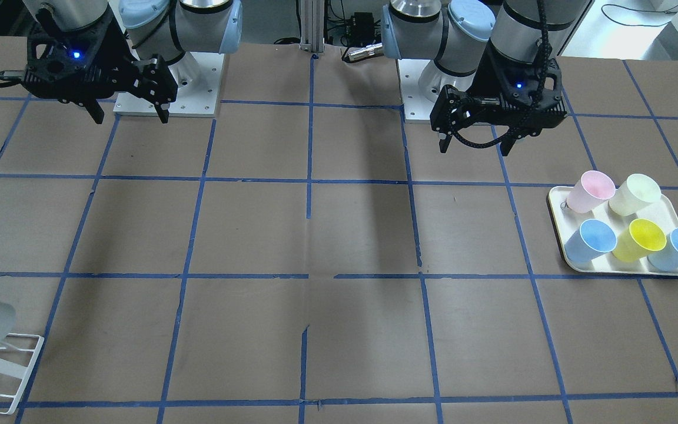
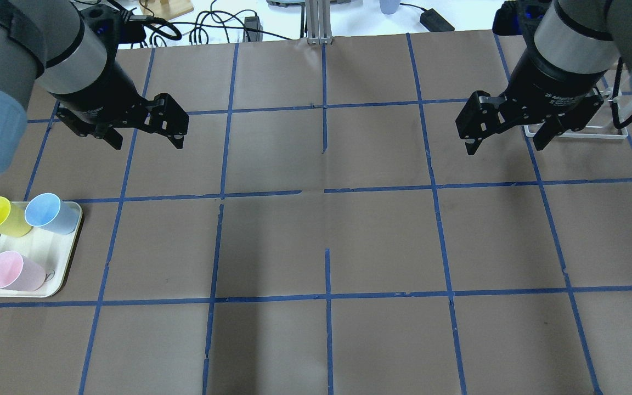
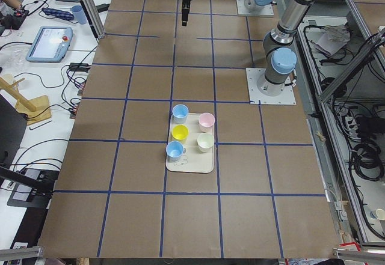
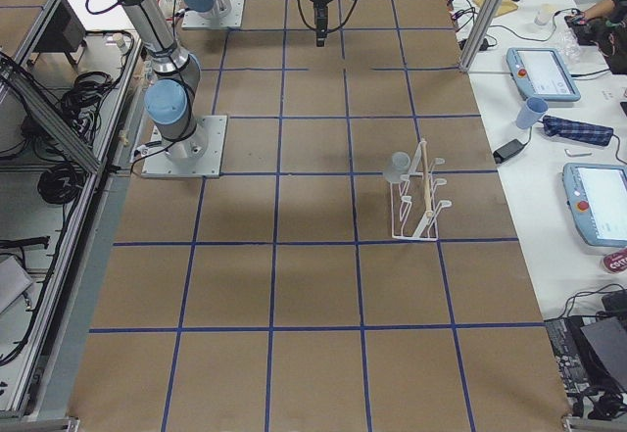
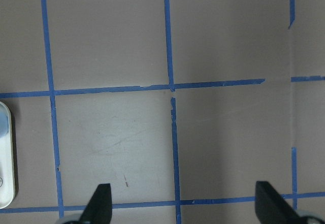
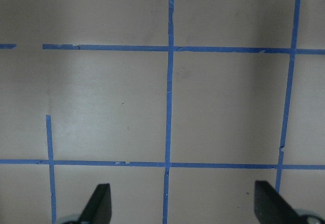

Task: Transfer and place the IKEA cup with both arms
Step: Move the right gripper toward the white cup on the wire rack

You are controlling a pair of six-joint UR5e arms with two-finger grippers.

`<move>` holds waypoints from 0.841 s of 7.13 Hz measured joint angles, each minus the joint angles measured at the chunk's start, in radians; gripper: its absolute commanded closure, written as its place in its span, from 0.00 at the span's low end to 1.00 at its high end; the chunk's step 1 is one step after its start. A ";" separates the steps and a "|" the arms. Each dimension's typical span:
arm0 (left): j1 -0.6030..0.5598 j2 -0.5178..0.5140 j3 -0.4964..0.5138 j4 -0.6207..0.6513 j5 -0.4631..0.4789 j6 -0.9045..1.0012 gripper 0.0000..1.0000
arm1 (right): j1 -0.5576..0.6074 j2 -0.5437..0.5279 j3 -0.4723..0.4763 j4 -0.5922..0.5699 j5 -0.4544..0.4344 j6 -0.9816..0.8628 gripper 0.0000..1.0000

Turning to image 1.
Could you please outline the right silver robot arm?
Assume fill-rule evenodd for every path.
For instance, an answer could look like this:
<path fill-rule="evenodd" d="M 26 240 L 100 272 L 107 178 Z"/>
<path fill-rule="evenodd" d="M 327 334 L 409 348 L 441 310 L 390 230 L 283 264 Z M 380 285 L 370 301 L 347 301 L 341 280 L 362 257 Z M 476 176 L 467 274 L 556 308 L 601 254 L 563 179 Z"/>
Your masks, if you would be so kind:
<path fill-rule="evenodd" d="M 150 102 L 162 123 L 193 52 L 234 53 L 242 33 L 240 1 L 27 1 L 28 35 L 21 84 L 42 99 L 84 107 L 98 124 L 98 102 L 130 93 Z"/>

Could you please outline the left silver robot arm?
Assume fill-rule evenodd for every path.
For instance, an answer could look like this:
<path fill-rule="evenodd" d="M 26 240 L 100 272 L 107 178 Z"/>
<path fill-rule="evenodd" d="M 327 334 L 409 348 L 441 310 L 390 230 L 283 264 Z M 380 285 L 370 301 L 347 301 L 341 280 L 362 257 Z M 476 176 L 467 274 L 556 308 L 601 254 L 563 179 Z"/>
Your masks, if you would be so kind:
<path fill-rule="evenodd" d="M 391 1 L 380 24 L 398 65 L 407 118 L 430 124 L 446 153 L 557 128 L 567 116 L 557 54 L 587 1 Z"/>

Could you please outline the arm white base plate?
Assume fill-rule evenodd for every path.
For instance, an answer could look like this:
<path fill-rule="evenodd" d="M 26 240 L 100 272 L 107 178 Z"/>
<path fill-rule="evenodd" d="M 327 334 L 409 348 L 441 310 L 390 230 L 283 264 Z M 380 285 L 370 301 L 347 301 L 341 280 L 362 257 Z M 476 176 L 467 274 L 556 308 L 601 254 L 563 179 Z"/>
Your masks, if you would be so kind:
<path fill-rule="evenodd" d="M 219 104 L 225 54 L 188 52 L 170 67 L 178 83 L 177 101 L 169 108 L 172 117 L 214 118 Z M 117 95 L 114 113 L 157 117 L 154 106 L 129 93 Z"/>
<path fill-rule="evenodd" d="M 406 121 L 420 124 L 430 123 L 431 110 L 445 84 L 465 91 L 473 83 L 478 69 L 474 67 L 466 76 L 454 76 L 439 69 L 433 60 L 398 59 L 396 62 Z"/>

